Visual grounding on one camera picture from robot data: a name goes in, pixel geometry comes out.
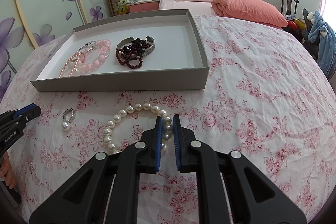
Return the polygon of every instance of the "silver screw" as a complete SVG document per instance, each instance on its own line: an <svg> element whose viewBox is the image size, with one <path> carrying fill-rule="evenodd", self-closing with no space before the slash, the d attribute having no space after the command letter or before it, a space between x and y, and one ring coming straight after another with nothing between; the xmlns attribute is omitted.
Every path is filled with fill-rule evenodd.
<svg viewBox="0 0 336 224"><path fill-rule="evenodd" d="M96 154L96 159L97 160L103 160L106 158L106 154L104 152L99 152Z"/></svg>
<svg viewBox="0 0 336 224"><path fill-rule="evenodd" d="M231 155L232 158L235 158L235 159L238 159L242 156L241 153L239 151L236 151L236 150L232 151L230 153L230 155Z"/></svg>
<svg viewBox="0 0 336 224"><path fill-rule="evenodd" d="M191 146L192 147L201 147L202 143L200 141L192 141Z"/></svg>
<svg viewBox="0 0 336 224"><path fill-rule="evenodd" d="M144 148L146 146L146 144L144 142L137 142L135 144L135 147L138 149Z"/></svg>

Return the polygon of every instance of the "white pearl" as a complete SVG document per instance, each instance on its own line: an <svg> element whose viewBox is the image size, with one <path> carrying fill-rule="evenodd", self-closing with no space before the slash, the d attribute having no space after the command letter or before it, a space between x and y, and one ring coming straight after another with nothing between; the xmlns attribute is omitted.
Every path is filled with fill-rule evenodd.
<svg viewBox="0 0 336 224"><path fill-rule="evenodd" d="M114 143L109 143L108 149L113 152L115 150L116 146Z"/></svg>
<svg viewBox="0 0 336 224"><path fill-rule="evenodd" d="M136 103L136 104L134 105L134 108L135 108L136 111L141 111L142 108L143 108L143 106L142 106L142 104L140 104L140 103Z"/></svg>
<svg viewBox="0 0 336 224"><path fill-rule="evenodd" d="M70 124L69 124L69 122L67 122L67 121L63 121L63 122L62 122L62 129L63 129L64 131L68 131L68 130L70 129Z"/></svg>
<svg viewBox="0 0 336 224"><path fill-rule="evenodd" d="M171 134L169 133L164 133L162 135L162 140L164 140L165 142L169 142L171 140Z"/></svg>
<svg viewBox="0 0 336 224"><path fill-rule="evenodd" d="M109 128L114 128L116 124L113 121L109 120L109 121L106 122L106 125Z"/></svg>
<svg viewBox="0 0 336 224"><path fill-rule="evenodd" d="M161 143L161 152L164 152L167 150L167 144L165 142Z"/></svg>
<svg viewBox="0 0 336 224"><path fill-rule="evenodd" d="M169 116L165 116L162 118L163 124L171 124L171 118Z"/></svg>
<svg viewBox="0 0 336 224"><path fill-rule="evenodd" d="M125 109L121 109L119 110L119 115L122 117L126 117L127 116L127 111Z"/></svg>
<svg viewBox="0 0 336 224"><path fill-rule="evenodd" d="M112 142L112 138L110 136L105 136L104 137L104 143L109 144Z"/></svg>
<svg viewBox="0 0 336 224"><path fill-rule="evenodd" d="M114 122L118 123L118 122L121 122L121 116L119 114L115 114L113 116L113 120Z"/></svg>
<svg viewBox="0 0 336 224"><path fill-rule="evenodd" d="M164 133L172 133L173 132L173 126L171 124L165 124L163 126L163 132Z"/></svg>
<svg viewBox="0 0 336 224"><path fill-rule="evenodd" d="M135 111L135 109L132 106L127 106L126 111L127 111L127 113L132 114Z"/></svg>
<svg viewBox="0 0 336 224"><path fill-rule="evenodd" d="M160 109L158 111L158 115L161 116L162 118L167 116L167 111L163 110L163 109Z"/></svg>
<svg viewBox="0 0 336 224"><path fill-rule="evenodd" d="M104 128L104 130L103 130L103 134L104 134L104 136L111 136L112 135L112 130L111 130L111 128Z"/></svg>
<svg viewBox="0 0 336 224"><path fill-rule="evenodd" d="M143 110L150 110L152 105L149 102L143 104Z"/></svg>
<svg viewBox="0 0 336 224"><path fill-rule="evenodd" d="M159 110L160 110L160 107L158 107L157 105L152 105L152 107L151 107L151 111L152 111L154 114L157 114Z"/></svg>

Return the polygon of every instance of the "nightstand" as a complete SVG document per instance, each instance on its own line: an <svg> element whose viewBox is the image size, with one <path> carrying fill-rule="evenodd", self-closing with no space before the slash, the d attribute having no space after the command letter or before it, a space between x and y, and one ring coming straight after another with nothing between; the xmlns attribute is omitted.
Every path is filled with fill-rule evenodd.
<svg viewBox="0 0 336 224"><path fill-rule="evenodd" d="M127 4L131 13L153 11L159 9L160 0L140 0L139 2L133 2Z"/></svg>

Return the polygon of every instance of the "pink drawer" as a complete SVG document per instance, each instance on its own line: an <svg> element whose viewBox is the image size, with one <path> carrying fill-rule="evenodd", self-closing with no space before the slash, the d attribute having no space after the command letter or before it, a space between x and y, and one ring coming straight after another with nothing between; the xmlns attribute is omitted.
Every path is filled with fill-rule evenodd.
<svg viewBox="0 0 336 224"><path fill-rule="evenodd" d="M159 9L159 2L147 2L147 3L139 3L129 6L129 10L131 13L144 12L144 11L153 11Z"/></svg>

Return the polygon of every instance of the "chair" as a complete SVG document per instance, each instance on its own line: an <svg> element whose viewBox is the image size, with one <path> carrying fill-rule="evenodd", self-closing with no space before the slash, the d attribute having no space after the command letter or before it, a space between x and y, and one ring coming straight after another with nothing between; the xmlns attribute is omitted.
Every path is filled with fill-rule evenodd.
<svg viewBox="0 0 336 224"><path fill-rule="evenodd" d="M298 0L287 0L286 15L291 15L292 14L292 2L293 1L295 1L295 12L294 12L294 15L296 14L297 4L299 3L299 1ZM283 9L284 9L284 0L282 0L281 14L283 13Z"/></svg>

